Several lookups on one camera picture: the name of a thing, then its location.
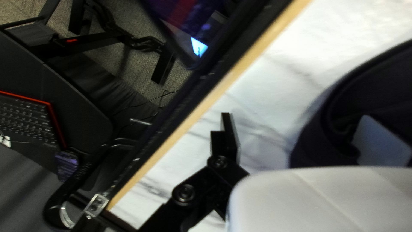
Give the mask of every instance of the gray fabric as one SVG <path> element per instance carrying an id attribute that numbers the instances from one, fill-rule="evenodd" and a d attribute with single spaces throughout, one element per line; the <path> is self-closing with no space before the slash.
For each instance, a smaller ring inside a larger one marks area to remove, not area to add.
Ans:
<path id="1" fill-rule="evenodd" d="M 50 232 L 42 210 L 60 185 L 55 174 L 0 145 L 0 231 Z"/>

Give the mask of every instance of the screen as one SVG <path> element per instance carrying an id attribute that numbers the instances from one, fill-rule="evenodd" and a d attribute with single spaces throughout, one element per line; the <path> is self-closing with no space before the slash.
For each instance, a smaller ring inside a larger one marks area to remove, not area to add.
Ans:
<path id="1" fill-rule="evenodd" d="M 233 0 L 143 0 L 182 50 L 197 60 L 228 21 Z"/>

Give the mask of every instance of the black metal bracket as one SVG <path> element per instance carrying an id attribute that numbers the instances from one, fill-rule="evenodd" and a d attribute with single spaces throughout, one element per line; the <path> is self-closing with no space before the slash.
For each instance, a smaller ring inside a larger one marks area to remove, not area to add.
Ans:
<path id="1" fill-rule="evenodd" d="M 207 166 L 173 189 L 172 198 L 142 225 L 139 232 L 186 232 L 212 210 L 225 219 L 230 193 L 248 175 L 238 163 L 236 130 L 229 113 L 222 113 L 221 131 L 211 131 Z"/>

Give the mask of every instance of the metal rod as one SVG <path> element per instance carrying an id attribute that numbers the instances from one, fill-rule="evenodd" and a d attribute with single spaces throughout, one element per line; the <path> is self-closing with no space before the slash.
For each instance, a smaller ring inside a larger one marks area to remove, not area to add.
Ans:
<path id="1" fill-rule="evenodd" d="M 12 22 L 12 23 L 8 23 L 8 24 L 0 25 L 0 28 L 6 29 L 6 28 L 14 27 L 14 26 L 20 26 L 20 25 L 23 25 L 23 24 L 33 23 L 37 20 L 42 20 L 42 19 L 44 19 L 44 16 L 38 16 L 38 17 L 31 18 L 31 19 L 24 19 L 24 20 L 20 20 L 20 21 L 17 21 L 17 22 Z"/>
<path id="2" fill-rule="evenodd" d="M 132 123 L 140 123 L 140 124 L 143 124 L 143 125 L 152 125 L 151 123 L 148 123 L 148 122 L 145 122 L 145 121 L 142 121 L 142 120 L 138 120 L 138 119 L 135 119 L 135 118 L 130 118 L 130 121 Z"/>

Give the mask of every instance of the blue light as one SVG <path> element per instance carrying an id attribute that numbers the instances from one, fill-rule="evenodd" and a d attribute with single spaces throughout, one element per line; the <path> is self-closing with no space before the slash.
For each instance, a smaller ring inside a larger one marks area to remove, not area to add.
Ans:
<path id="1" fill-rule="evenodd" d="M 202 57 L 203 53 L 207 50 L 207 45 L 193 37 L 190 37 L 190 39 L 192 40 L 193 52 L 197 56 Z"/>

